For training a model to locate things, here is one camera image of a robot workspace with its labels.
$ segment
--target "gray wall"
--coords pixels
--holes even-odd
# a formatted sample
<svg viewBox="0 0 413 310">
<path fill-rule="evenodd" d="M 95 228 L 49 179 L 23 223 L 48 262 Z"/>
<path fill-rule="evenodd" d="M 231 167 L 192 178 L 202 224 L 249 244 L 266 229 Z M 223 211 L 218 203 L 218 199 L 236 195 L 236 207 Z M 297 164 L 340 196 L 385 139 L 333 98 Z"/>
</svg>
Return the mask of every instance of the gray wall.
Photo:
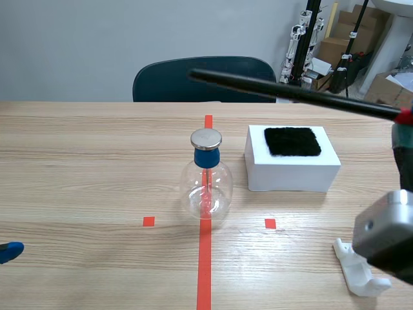
<svg viewBox="0 0 413 310">
<path fill-rule="evenodd" d="M 0 0 L 0 100 L 131 101 L 139 69 L 181 57 L 253 56 L 279 76 L 306 3 Z"/>
</svg>

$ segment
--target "black foam pad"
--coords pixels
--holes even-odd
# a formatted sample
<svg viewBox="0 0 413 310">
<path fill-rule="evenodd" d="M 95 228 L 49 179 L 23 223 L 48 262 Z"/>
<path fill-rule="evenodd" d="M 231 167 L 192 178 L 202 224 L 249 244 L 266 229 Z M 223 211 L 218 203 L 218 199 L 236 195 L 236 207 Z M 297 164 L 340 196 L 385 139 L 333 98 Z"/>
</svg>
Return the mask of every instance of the black foam pad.
<svg viewBox="0 0 413 310">
<path fill-rule="evenodd" d="M 310 128 L 267 128 L 265 141 L 273 156 L 319 156 L 321 147 Z"/>
</svg>

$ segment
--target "bottle cap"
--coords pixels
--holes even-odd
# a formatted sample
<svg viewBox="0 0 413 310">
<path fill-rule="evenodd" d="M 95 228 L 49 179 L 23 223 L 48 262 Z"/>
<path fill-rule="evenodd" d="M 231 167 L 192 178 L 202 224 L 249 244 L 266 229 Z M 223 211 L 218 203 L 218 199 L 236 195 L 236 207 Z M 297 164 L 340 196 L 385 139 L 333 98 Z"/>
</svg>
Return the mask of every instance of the bottle cap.
<svg viewBox="0 0 413 310">
<path fill-rule="evenodd" d="M 191 144 L 197 150 L 215 150 L 221 142 L 222 136 L 215 129 L 202 128 L 191 135 Z"/>
</svg>

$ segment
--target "chair backrest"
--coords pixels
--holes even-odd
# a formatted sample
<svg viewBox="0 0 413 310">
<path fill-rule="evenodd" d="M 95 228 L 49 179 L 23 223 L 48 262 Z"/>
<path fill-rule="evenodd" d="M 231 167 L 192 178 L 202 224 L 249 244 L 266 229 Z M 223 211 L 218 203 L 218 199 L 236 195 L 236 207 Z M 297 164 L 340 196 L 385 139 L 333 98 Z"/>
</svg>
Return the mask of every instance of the chair backrest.
<svg viewBox="0 0 413 310">
<path fill-rule="evenodd" d="M 240 74 L 276 82 L 274 71 L 268 63 L 252 57 L 215 56 L 163 61 L 146 66 L 135 77 L 133 97 L 135 102 L 275 102 L 262 98 L 191 81 L 187 78 L 191 68 L 202 68 Z"/>
</svg>

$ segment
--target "clear glass flask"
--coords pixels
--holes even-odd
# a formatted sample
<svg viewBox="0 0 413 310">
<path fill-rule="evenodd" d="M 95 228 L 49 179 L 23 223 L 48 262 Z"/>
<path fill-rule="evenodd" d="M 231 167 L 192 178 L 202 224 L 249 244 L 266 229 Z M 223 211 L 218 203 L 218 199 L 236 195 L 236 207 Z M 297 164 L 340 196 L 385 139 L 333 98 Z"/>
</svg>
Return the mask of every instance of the clear glass flask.
<svg viewBox="0 0 413 310">
<path fill-rule="evenodd" d="M 198 129 L 191 135 L 194 160 L 181 175 L 181 202 L 194 217 L 222 218 L 232 200 L 232 175 L 220 161 L 221 134 L 215 129 Z"/>
</svg>

